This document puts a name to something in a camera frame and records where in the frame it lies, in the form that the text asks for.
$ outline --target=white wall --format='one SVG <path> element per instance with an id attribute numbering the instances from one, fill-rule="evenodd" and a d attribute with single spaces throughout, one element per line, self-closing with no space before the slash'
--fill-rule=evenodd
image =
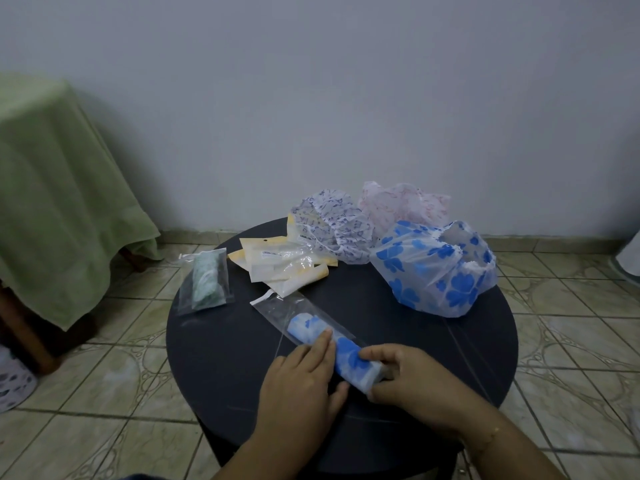
<path id="1" fill-rule="evenodd" d="M 640 228 L 640 0 L 0 0 L 160 228 L 411 182 L 491 234 Z"/>

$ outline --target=tabletop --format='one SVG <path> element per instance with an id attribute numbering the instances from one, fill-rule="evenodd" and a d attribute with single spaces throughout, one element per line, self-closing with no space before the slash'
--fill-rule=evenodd
<path id="1" fill-rule="evenodd" d="M 277 219 L 220 245 L 229 253 L 241 237 L 286 235 Z M 255 424 L 264 375 L 276 357 L 294 345 L 249 302 L 263 295 L 264 283 L 228 262 L 235 302 L 194 314 L 169 314 L 166 345 L 175 380 L 204 427 L 234 445 L 248 439 Z M 400 305 L 371 264 L 330 268 L 329 276 L 301 290 L 360 341 L 420 347 L 495 406 L 509 391 L 518 359 L 518 337 L 509 306 L 498 286 L 480 295 L 457 319 L 417 312 Z M 338 382 L 336 374 L 330 384 Z M 322 450 L 309 469 L 325 474 L 417 474 L 436 467 L 460 446 L 444 441 L 403 411 L 368 402 L 351 388 L 349 398 Z"/>

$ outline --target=hand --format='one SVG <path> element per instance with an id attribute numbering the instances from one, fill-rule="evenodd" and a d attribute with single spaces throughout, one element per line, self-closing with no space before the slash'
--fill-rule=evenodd
<path id="1" fill-rule="evenodd" d="M 470 412 L 484 406 L 480 396 L 423 350 L 374 345 L 363 348 L 360 358 L 385 362 L 392 377 L 372 387 L 370 401 L 398 406 L 442 433 L 460 435 Z"/>
<path id="2" fill-rule="evenodd" d="M 283 477 L 293 478 L 316 453 L 347 399 L 341 382 L 327 394 L 333 375 L 335 342 L 325 330 L 312 347 L 297 347 L 276 357 L 260 389 L 255 430 L 249 443 L 277 462 Z"/>

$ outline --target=gold bracelet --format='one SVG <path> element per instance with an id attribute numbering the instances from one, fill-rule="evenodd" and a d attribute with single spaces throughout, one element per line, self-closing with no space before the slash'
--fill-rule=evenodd
<path id="1" fill-rule="evenodd" d="M 477 465 L 477 462 L 478 462 L 478 460 L 480 460 L 480 457 L 483 455 L 483 453 L 485 451 L 487 451 L 489 446 L 491 446 L 491 443 L 493 443 L 493 440 L 497 436 L 498 431 L 500 431 L 500 428 L 494 428 L 493 429 L 493 431 L 491 432 L 491 435 L 489 436 L 489 439 L 487 439 L 487 441 L 485 441 L 485 443 L 482 446 L 482 448 L 480 448 L 478 451 L 476 451 L 476 454 L 473 455 L 473 457 L 471 457 L 471 463 L 473 463 L 474 465 Z"/>

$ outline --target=green tablecloth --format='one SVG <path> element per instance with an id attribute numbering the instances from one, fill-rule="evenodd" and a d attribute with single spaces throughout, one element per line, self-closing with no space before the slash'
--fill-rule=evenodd
<path id="1" fill-rule="evenodd" d="M 0 73 L 0 280 L 67 330 L 158 235 L 69 85 Z"/>

